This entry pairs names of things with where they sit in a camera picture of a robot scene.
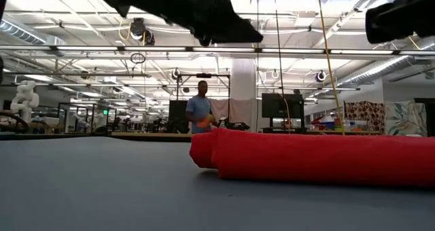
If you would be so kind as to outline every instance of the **computer monitor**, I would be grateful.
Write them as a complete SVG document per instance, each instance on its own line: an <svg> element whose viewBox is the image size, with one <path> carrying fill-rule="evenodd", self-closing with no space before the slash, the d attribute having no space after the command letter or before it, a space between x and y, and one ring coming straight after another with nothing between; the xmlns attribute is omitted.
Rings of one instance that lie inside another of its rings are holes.
<svg viewBox="0 0 435 231"><path fill-rule="evenodd" d="M181 133L189 131L189 121L186 117L187 101L169 101L169 121L176 125Z"/></svg>
<svg viewBox="0 0 435 231"><path fill-rule="evenodd" d="M304 117L304 99L300 94L284 94L290 118ZM287 118L287 106L281 94L262 94L263 118Z"/></svg>

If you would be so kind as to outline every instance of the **yellow cable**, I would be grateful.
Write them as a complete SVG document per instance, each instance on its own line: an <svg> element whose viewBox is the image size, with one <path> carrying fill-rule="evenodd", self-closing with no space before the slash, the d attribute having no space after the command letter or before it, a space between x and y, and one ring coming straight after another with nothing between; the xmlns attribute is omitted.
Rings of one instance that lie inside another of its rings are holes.
<svg viewBox="0 0 435 231"><path fill-rule="evenodd" d="M128 38L130 38L130 27L131 27L131 23L128 25L128 34L127 34L127 38L124 38L122 35L121 35L121 28L118 30L118 34L119 34L119 36L120 36L120 39L122 39L122 40L124 40L124 41L127 41L128 40Z"/></svg>
<svg viewBox="0 0 435 231"><path fill-rule="evenodd" d="M342 132L343 136L345 136L345 127L343 126L343 118L341 117L340 103L338 101L337 91L335 89L334 77L332 76L331 60L329 57L329 49L328 49L328 39L326 38L325 20L324 20L324 13L321 9L321 0L319 0L319 6L320 6L321 28L323 30L324 40L325 40L326 58L328 59L329 77L331 79L332 91L334 92L334 98L335 98L335 103L336 103L337 112L338 112L338 119L340 120L340 125L341 125L341 132Z"/></svg>
<svg viewBox="0 0 435 231"><path fill-rule="evenodd" d="M142 41L142 45L143 46L145 45L145 38L146 38L146 32L143 31L143 41Z"/></svg>
<svg viewBox="0 0 435 231"><path fill-rule="evenodd" d="M411 38L411 36L408 37L410 39L410 41L414 44L414 46L418 49L418 50L422 50L416 43L415 41Z"/></svg>

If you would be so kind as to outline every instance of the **metal frame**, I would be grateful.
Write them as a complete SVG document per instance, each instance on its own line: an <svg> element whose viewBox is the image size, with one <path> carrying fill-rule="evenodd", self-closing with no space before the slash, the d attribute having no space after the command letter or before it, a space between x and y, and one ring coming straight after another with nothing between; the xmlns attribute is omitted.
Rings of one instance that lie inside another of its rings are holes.
<svg viewBox="0 0 435 231"><path fill-rule="evenodd" d="M380 59L395 56L435 56L435 51L429 50L361 50L361 49L314 49L314 48L217 48L217 47L183 47L183 46L23 46L0 45L1 51L58 51L58 52L195 52L195 53L231 53L231 54L259 54L261 56L310 58L319 56L325 58L345 57L349 59Z"/></svg>
<svg viewBox="0 0 435 231"><path fill-rule="evenodd" d="M228 85L226 85L222 80L222 83L225 85L225 87L228 88L228 119L231 121L231 116L230 116L230 103L231 103L231 75L215 75L215 74L207 74L207 73L198 73L196 75L188 75L188 74L178 74L177 76L177 101L178 101L178 97L179 97L179 89L180 89L180 78L182 77L188 77L184 82L186 82L187 80L189 80L192 76L196 76L197 78L204 78L204 79L209 79L211 77L217 77L218 79L221 80L221 77L226 77L228 78Z"/></svg>
<svg viewBox="0 0 435 231"><path fill-rule="evenodd" d="M58 118L60 117L60 110L61 110L62 105L66 105L66 106L69 106L69 107L71 107L71 106L76 107L75 112L77 114L78 114L79 108L86 109L85 120L88 121L88 116L89 116L89 110L90 110L90 108L89 107L79 106L80 104L81 103L59 103L58 106L57 106L57 116L58 116ZM107 110L107 116L106 116L106 135L108 135L109 134L109 127L108 127L108 125L109 125L109 112L111 110L115 110L115 118L116 118L118 110L116 108L113 108L113 107L110 107L110 106L98 106L98 105L92 104L92 115L91 115L92 117L91 117L91 121L90 121L91 131L89 133L92 133L92 127L94 126L95 110L97 110L97 109L105 109L105 110ZM65 116L64 116L64 120L63 120L63 124L65 125L64 131L67 132L68 128L66 128L66 127L67 127L67 116L69 115L68 114L69 109L64 109L64 112L65 112ZM77 132L77 119L75 119L74 132Z"/></svg>

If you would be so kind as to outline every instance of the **wall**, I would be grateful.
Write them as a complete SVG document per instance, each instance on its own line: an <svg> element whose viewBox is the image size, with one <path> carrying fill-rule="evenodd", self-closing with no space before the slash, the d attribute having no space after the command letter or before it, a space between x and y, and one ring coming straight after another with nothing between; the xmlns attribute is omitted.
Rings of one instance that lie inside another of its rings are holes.
<svg viewBox="0 0 435 231"><path fill-rule="evenodd" d="M370 101L373 103L383 103L383 81L382 79L377 79L372 85L362 85L359 91L343 91L338 94L338 100L340 106L343 106L343 101L346 102L359 102L359 101ZM335 109L335 100L319 100L317 105L306 105L304 112L305 115L310 115L312 113L317 113L325 110Z"/></svg>
<svg viewBox="0 0 435 231"><path fill-rule="evenodd" d="M434 85L399 84L384 82L384 99L389 102L413 101L414 98L435 99Z"/></svg>
<svg viewBox="0 0 435 231"><path fill-rule="evenodd" d="M39 95L39 105L46 107L57 108L60 102L69 102L70 96L66 92L60 90L48 90L48 88L39 86L36 89ZM0 88L0 109L3 109L5 100L11 101L16 96L16 87Z"/></svg>

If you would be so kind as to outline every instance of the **red cloth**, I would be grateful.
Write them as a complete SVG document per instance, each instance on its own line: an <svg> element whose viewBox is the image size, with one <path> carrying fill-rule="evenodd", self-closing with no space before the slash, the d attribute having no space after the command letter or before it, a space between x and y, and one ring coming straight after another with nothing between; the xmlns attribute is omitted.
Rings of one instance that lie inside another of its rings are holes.
<svg viewBox="0 0 435 231"><path fill-rule="evenodd" d="M215 129L190 155L221 178L387 186L435 186L435 139L271 135Z"/></svg>

